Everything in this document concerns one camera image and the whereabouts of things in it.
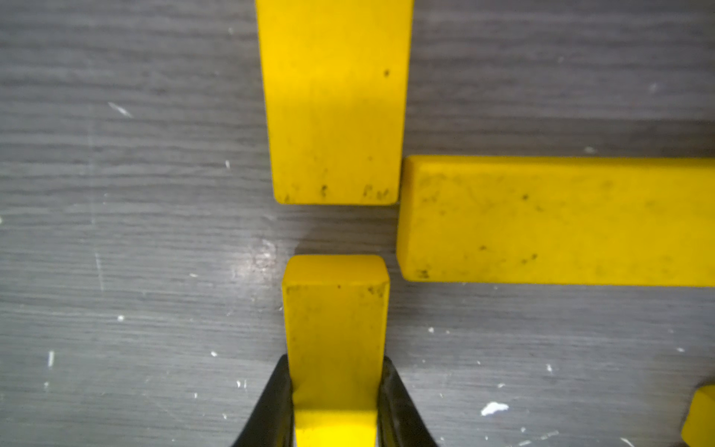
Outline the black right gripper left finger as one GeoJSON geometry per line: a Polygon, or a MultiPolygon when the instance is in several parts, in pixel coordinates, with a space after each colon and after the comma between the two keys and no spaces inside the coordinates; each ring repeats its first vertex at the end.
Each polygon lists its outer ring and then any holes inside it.
{"type": "Polygon", "coordinates": [[[233,447],[291,447],[293,422],[292,380],[284,354],[233,447]]]}

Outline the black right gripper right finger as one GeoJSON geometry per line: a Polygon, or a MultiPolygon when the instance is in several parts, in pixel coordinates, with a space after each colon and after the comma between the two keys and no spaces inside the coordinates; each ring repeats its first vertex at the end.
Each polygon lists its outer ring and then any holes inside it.
{"type": "Polygon", "coordinates": [[[438,446],[389,357],[384,357],[378,392],[377,423],[380,446],[438,446]]]}

